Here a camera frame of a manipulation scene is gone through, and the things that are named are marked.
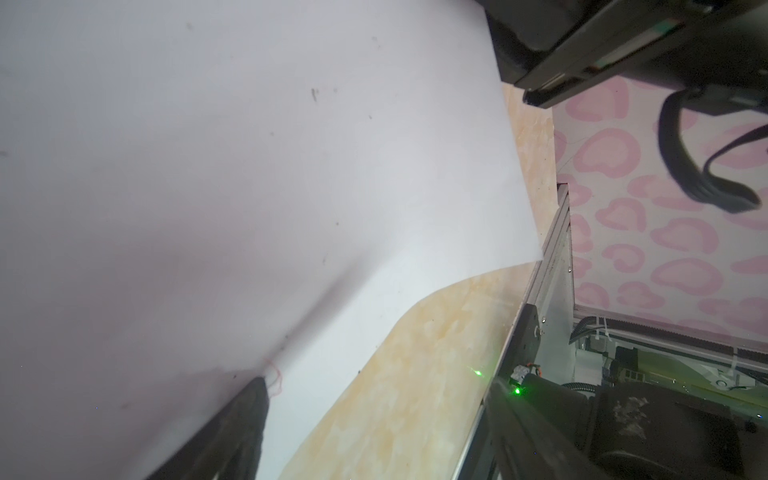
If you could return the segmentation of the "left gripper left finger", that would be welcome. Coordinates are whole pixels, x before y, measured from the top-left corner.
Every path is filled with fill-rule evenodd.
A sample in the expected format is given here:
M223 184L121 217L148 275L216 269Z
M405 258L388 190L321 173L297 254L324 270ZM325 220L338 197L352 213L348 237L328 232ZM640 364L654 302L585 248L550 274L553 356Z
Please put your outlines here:
M269 393L251 380L152 479L253 479L260 463Z

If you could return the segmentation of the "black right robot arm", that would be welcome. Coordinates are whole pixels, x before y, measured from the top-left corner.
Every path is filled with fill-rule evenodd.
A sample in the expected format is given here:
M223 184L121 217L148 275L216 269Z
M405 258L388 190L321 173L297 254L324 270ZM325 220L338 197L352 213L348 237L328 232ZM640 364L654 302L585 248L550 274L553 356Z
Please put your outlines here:
M712 116L767 110L764 1L483 1L503 82L546 109L624 76Z

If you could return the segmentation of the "printed paper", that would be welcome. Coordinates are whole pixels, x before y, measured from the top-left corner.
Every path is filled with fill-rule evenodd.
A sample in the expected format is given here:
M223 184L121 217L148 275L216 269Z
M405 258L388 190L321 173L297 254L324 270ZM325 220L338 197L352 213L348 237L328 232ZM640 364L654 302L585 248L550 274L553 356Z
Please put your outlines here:
M395 323L540 257L474 1L1 5L1 475L276 479Z

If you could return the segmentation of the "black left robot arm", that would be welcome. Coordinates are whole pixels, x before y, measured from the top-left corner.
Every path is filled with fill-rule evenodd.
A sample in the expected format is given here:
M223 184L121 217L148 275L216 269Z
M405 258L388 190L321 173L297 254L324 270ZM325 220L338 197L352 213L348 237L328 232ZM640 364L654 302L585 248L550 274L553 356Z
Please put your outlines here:
M763 479L767 419L652 384L496 379L462 479Z

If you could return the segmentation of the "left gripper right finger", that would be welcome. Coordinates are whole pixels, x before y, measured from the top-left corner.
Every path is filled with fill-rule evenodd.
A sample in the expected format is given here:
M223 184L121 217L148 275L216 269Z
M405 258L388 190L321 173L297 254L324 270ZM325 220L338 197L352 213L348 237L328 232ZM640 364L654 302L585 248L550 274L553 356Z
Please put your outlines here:
M598 479L600 469L509 384L495 379L484 399L503 479Z

